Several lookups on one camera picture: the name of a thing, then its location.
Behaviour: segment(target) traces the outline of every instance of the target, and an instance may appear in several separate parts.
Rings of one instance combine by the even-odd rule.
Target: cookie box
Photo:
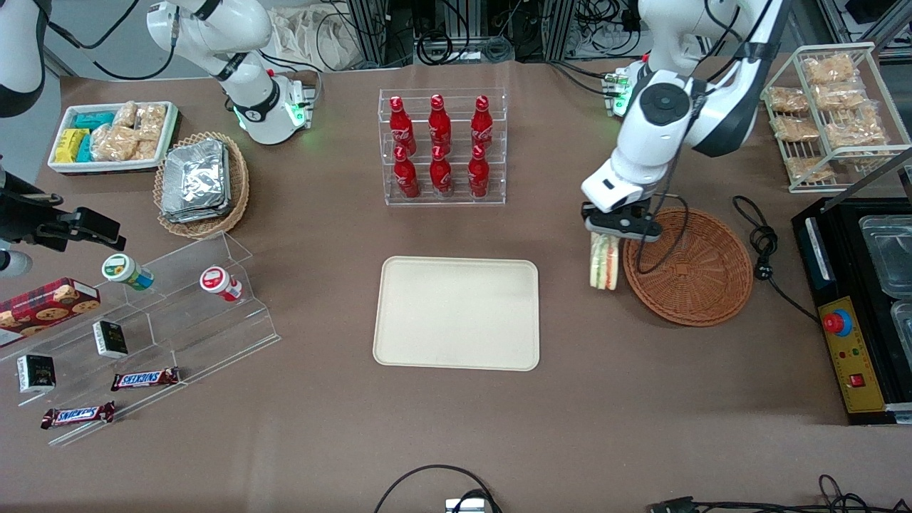
[[[0,347],[31,337],[100,304],[101,296],[96,288],[71,277],[0,301]]]

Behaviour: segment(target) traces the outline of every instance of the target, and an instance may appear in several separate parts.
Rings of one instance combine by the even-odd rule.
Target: empty tray
[[[374,359],[411,367],[534,369],[538,269],[528,260],[391,257],[380,277]]]

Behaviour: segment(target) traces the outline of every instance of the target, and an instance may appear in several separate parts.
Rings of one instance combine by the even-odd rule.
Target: black machine
[[[912,217],[902,216],[912,216],[912,204],[849,198],[821,214],[825,201],[806,208],[792,225],[849,423],[912,424],[912,320],[896,318],[910,303],[895,291],[900,298],[885,293],[905,278],[885,275],[883,268],[886,262],[912,276],[912,231],[909,239],[877,232],[885,220],[908,223]],[[895,240],[872,238],[878,234]],[[895,246],[871,246],[880,244],[872,240]],[[880,253],[885,247],[894,252],[887,260]]]

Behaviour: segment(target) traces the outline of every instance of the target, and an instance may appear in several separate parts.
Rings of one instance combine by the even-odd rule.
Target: coca-cola logo
[[[491,138],[491,130],[493,128],[494,127],[488,127],[482,131],[473,130],[472,137],[477,139],[478,141],[487,141]]]

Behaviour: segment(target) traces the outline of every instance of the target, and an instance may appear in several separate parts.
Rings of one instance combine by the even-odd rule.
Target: round wicker basket
[[[668,252],[684,223],[683,208],[656,215],[662,237],[643,248],[649,269]],[[630,287],[659,316],[685,326],[713,326],[734,317],[751,296],[753,274],[747,249],[715,217],[690,209],[687,230],[671,256],[648,274],[637,272],[640,243],[624,244],[624,272]]]
[[[231,194],[234,208],[225,217],[215,217],[213,219],[202,219],[201,221],[192,221],[190,223],[171,223],[159,214],[159,224],[166,230],[176,236],[185,236],[194,239],[201,239],[210,236],[216,232],[231,230],[237,225],[238,221],[244,215],[247,209],[247,200],[250,198],[250,175],[247,172],[247,162],[241,155],[241,150],[230,137],[222,133],[203,132],[194,133],[192,136],[177,141],[174,146],[187,146],[195,144],[208,138],[217,139],[224,142],[228,147],[228,173],[231,179]],[[155,188],[152,190],[152,199],[155,205],[161,210],[161,181],[164,173],[165,162],[159,162],[159,169],[155,172]]]

